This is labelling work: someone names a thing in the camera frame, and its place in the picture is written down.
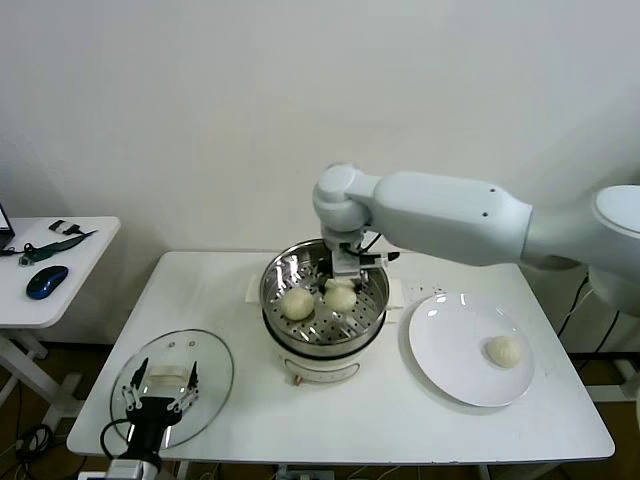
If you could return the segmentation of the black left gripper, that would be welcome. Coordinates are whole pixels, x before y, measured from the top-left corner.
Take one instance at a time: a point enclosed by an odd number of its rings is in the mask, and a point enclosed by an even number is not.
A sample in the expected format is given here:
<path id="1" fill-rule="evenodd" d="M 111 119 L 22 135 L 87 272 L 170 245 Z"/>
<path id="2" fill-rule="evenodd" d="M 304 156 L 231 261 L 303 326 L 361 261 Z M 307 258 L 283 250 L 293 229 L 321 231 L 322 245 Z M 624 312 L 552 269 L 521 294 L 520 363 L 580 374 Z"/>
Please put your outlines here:
<path id="1" fill-rule="evenodd" d="M 145 358 L 133 373 L 128 384 L 122 386 L 122 396 L 127 410 L 127 420 L 133 426 L 127 441 L 124 459 L 159 459 L 165 432 L 176 424 L 176 411 L 188 410 L 199 398 L 197 363 L 194 362 L 187 386 L 173 400 L 170 397 L 142 397 L 140 387 L 148 365 Z"/>

